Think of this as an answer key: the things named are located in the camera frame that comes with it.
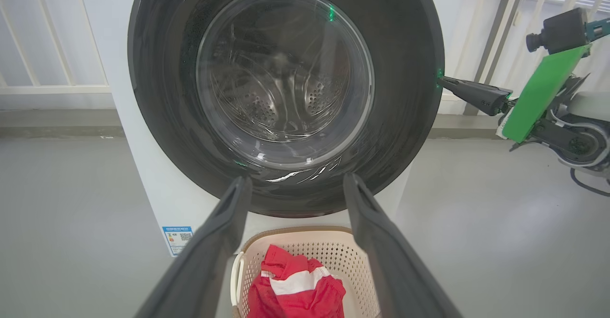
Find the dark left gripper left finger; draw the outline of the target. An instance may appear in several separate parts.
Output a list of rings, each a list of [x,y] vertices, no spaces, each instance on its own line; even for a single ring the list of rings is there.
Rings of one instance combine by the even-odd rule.
[[[215,318],[228,259],[241,244],[252,181],[238,177],[134,318]]]

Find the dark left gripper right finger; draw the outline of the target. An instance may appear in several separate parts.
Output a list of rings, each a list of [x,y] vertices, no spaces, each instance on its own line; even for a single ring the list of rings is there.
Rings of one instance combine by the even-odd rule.
[[[343,179],[352,234],[366,252],[382,318],[463,318],[355,173]]]

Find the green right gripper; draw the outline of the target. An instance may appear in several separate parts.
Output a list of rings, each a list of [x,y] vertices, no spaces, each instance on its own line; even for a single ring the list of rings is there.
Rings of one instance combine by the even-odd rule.
[[[544,57],[521,91],[516,105],[504,116],[496,136],[517,144],[526,140],[590,48],[580,46]],[[508,111],[510,90],[446,76],[440,77],[437,83],[488,116]]]

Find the red white garment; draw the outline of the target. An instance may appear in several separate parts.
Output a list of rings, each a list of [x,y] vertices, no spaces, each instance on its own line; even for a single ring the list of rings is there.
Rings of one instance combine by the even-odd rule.
[[[269,246],[248,290],[246,318],[345,318],[345,294],[317,259]]]

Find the black round washing machine door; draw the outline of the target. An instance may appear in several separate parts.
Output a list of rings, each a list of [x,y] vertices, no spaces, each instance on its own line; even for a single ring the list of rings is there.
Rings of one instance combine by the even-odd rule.
[[[433,0],[135,0],[129,70],[163,152],[251,212],[345,210],[344,175],[377,194],[403,173],[440,104]]]

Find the cream laundry basket brown rim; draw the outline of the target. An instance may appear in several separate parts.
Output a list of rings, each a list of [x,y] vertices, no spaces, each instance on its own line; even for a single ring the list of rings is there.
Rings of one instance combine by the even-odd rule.
[[[230,298],[233,318],[250,312],[247,294],[270,245],[292,255],[314,258],[340,279],[346,289],[343,309],[346,318],[382,318],[366,253],[360,249],[348,227],[285,227],[255,234],[236,255],[231,270]]]

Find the white washing machine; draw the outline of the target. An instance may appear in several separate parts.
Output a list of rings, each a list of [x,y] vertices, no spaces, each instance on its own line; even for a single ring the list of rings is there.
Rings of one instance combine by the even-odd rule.
[[[445,49],[451,45],[461,0],[434,0]],[[218,198],[202,189],[183,174],[155,142],[144,122],[133,94],[128,69],[128,23],[134,0],[83,0],[93,36],[104,66],[108,84],[129,148],[135,160],[143,187],[155,219],[162,227],[200,227],[218,202]],[[388,187],[375,195],[384,212],[392,220],[403,203],[408,166]],[[243,241],[266,230],[294,226],[349,227],[347,211],[314,218],[279,218],[248,213]]]

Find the blue energy label sticker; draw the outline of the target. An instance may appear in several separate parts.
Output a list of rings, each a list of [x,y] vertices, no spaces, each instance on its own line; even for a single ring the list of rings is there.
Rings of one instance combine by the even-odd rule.
[[[163,226],[162,231],[172,257],[177,257],[193,237],[190,226]]]

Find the white railing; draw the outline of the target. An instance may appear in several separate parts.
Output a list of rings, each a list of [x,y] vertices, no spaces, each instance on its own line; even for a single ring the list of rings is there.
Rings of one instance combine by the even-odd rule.
[[[0,94],[107,94],[84,0],[0,0]]]
[[[449,77],[490,84],[520,0],[456,1],[455,26],[446,33]]]

